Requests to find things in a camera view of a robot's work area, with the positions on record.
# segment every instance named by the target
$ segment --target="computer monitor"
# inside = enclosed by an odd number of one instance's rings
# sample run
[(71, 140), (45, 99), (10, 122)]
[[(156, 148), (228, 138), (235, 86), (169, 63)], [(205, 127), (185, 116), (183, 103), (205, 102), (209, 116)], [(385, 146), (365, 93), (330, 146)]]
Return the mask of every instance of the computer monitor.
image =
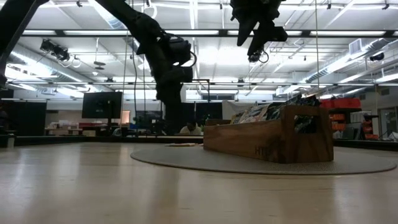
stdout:
[(122, 92), (85, 93), (82, 118), (119, 119)]

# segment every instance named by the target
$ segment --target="wooden box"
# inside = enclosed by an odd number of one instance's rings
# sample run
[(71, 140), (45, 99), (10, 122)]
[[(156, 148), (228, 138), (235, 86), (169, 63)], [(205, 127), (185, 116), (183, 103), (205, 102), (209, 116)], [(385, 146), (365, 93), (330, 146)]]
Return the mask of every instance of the wooden box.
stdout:
[[(316, 131), (296, 133), (295, 116), (313, 116)], [(244, 124), (205, 126), (205, 150), (278, 163), (333, 160), (328, 110), (315, 106), (283, 106), (280, 119)]]

